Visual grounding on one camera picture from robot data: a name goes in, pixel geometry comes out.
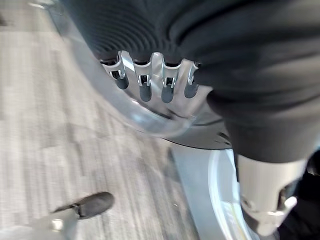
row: silver metal component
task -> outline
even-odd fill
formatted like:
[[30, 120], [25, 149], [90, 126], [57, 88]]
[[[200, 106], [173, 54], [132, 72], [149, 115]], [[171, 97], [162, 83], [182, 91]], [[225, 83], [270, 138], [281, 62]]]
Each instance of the silver metal component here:
[[139, 86], [143, 85], [141, 81], [141, 76], [146, 76], [146, 85], [150, 86], [152, 78], [152, 61], [149, 61], [145, 65], [133, 63], [133, 66]]
[[62, 219], [57, 219], [57, 218], [53, 219], [52, 229], [57, 232], [61, 231], [62, 229], [64, 229], [64, 221]]
[[303, 176], [307, 162], [307, 159], [301, 159], [270, 163], [239, 155], [237, 165], [241, 207], [254, 219], [253, 230], [258, 234], [271, 235], [297, 204], [294, 196], [280, 193]]
[[181, 64], [179, 64], [178, 66], [167, 66], [165, 64], [165, 59], [162, 58], [161, 77], [164, 88], [168, 86], [168, 78], [172, 78], [171, 88], [173, 89], [175, 87], [176, 82], [178, 80], [180, 66]]
[[125, 76], [126, 76], [126, 72], [125, 72], [125, 65], [122, 61], [122, 58], [121, 58], [121, 54], [119, 53], [118, 54], [118, 58], [119, 58], [119, 61], [114, 64], [114, 65], [106, 65], [106, 64], [102, 64], [102, 66], [104, 67], [104, 69], [106, 70], [107, 73], [109, 73], [109, 75], [114, 79], [114, 80], [117, 80], [112, 72], [118, 72], [119, 73], [119, 76], [121, 79], [123, 79]]
[[196, 70], [198, 70], [199, 68], [196, 66], [195, 63], [192, 64], [192, 67], [190, 68], [189, 71], [189, 75], [188, 75], [188, 84], [192, 85], [193, 81], [194, 81], [194, 73]]

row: floor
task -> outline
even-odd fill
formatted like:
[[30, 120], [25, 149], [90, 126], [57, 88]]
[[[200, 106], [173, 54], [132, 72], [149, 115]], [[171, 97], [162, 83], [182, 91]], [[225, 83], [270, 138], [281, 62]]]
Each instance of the floor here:
[[197, 240], [170, 143], [113, 118], [64, 47], [44, 10], [0, 0], [0, 229], [109, 191], [77, 240]]

